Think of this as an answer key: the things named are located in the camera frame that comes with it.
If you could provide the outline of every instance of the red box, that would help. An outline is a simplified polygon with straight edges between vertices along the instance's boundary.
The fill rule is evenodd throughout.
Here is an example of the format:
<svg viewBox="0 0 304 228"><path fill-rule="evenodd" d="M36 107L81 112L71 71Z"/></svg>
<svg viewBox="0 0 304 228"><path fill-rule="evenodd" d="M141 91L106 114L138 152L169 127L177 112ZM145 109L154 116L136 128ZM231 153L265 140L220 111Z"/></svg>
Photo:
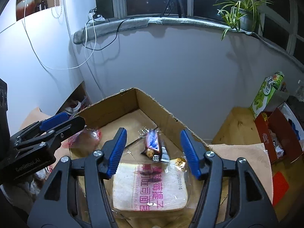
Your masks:
<svg viewBox="0 0 304 228"><path fill-rule="evenodd" d="M278 108L271 113L267 122L265 122L261 113L254 122L261 142L264 143L265 149L268 151L270 163L275 162L278 158L268 128L277 135L277 138L285 151L283 157L287 157L293 162L303 153L300 142L291 125Z"/></svg>

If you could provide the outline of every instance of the wooden board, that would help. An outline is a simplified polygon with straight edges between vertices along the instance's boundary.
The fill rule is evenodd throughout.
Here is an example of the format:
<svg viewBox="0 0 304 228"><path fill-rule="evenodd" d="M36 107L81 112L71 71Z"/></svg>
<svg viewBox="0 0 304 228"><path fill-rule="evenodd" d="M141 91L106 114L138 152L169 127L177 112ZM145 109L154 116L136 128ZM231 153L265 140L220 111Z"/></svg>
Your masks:
<svg viewBox="0 0 304 228"><path fill-rule="evenodd" d="M249 145L261 143L259 134L254 124L254 117L249 109L234 107L220 130L214 137L212 144ZM298 198L304 187L304 162L303 156L290 163L284 159L272 165L272 175L282 172L289 184L289 190L281 201L275 206L278 220L281 221L289 212L293 203Z"/></svg>

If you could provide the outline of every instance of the spider plant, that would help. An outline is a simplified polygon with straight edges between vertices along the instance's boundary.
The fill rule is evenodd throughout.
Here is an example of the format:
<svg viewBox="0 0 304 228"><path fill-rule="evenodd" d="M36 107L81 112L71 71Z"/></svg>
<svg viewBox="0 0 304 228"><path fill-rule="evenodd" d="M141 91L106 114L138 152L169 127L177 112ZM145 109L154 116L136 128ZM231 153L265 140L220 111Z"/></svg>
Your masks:
<svg viewBox="0 0 304 228"><path fill-rule="evenodd" d="M226 22L226 24L228 26L230 26L230 28L232 29L236 29L237 31L239 31L241 29L241 22L240 19L245 16L245 13L241 13L240 12L240 1L238 1L236 3L236 6L232 6L230 12L228 12L227 10L224 9L218 9L218 14L220 14L222 16L222 18L224 19L224 21ZM230 28L226 28L222 34L221 40L224 39L224 37L226 36L227 31Z"/></svg>
<svg viewBox="0 0 304 228"><path fill-rule="evenodd" d="M225 2L214 4L214 6L223 5L222 9L218 9L218 14L222 16L222 18L227 23L227 25L230 26L230 28L236 29L237 31L239 31L241 27L240 18L245 15L249 16L252 14L252 31L254 31L256 24L261 24L260 13L257 8L263 3L272 2L267 0L259 0L256 2L254 0L238 0L237 2L232 0L225 0ZM224 10L226 7L231 7L230 13L227 10ZM224 31L222 35L222 40L228 30L226 29Z"/></svg>

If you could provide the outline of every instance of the white wall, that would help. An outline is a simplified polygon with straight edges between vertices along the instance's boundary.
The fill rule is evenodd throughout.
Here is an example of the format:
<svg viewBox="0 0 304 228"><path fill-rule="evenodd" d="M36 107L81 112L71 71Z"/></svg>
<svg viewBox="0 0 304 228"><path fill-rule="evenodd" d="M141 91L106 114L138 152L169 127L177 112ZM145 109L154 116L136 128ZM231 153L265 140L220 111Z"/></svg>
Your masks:
<svg viewBox="0 0 304 228"><path fill-rule="evenodd" d="M0 33L16 23L16 0L9 0L0 14Z"/></svg>
<svg viewBox="0 0 304 228"><path fill-rule="evenodd" d="M9 9L6 8L0 17L0 25L4 19L16 21L16 8L10 3L8 6ZM49 67L77 66L64 10L59 19L52 13L57 16L54 8L50 8L25 18L33 47L41 61ZM7 117L11 135L19 130L22 121L35 107L54 115L83 81L79 69L44 69L30 47L22 20L0 33L0 52L0 78L8 85Z"/></svg>
<svg viewBox="0 0 304 228"><path fill-rule="evenodd" d="M85 26L88 21L88 14L91 9L96 7L96 0L63 0L64 9L66 11L66 22L68 25L69 36L73 41L74 33ZM72 44L73 50L75 51L78 65L81 65L91 54L89 51L87 55L80 55L77 52L75 44ZM80 72L84 79L90 80L85 84L85 90L92 103L99 101L102 98L100 90L97 84L94 82L92 74L89 70L87 63L83 64L80 68Z"/></svg>
<svg viewBox="0 0 304 228"><path fill-rule="evenodd" d="M121 32L109 47L94 52L89 64L104 96L138 87L201 138L212 139L232 107L251 105L266 76L282 71L291 93L303 79L292 62L258 39L229 32L221 42L221 34L212 28L150 25ZM114 37L99 37L96 48ZM83 46L76 49L76 57L83 57Z"/></svg>

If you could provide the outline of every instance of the blue gripper pad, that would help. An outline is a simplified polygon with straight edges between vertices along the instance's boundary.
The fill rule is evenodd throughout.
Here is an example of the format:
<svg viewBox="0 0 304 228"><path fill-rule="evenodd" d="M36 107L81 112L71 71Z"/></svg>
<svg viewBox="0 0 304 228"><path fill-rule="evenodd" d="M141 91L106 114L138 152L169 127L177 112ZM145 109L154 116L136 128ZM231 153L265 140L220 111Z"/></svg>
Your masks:
<svg viewBox="0 0 304 228"><path fill-rule="evenodd" d="M200 155L203 155L206 152L206 150L204 149L202 143L197 142L192 138L192 135L188 130L181 131L180 143L181 143L181 147L183 148L183 152L186 156L186 159L188 161L192 175L194 175L196 179L199 179L201 176L200 165L199 165L200 159L197 156L197 153L193 148L193 145L197 144L195 145L195 148L198 148L200 150Z"/></svg>
<svg viewBox="0 0 304 228"><path fill-rule="evenodd" d="M127 131L124 128L120 128L111 142L114 142L115 145L108 160L108 170L106 172L108 178L111 178L116 173L123 150L127 143Z"/></svg>
<svg viewBox="0 0 304 228"><path fill-rule="evenodd" d="M66 112L61 112L55 116L50 117L49 119L45 120L42 122L40 125L40 130L41 131L48 131L51 128L56 127L57 125L69 120L69 115Z"/></svg>

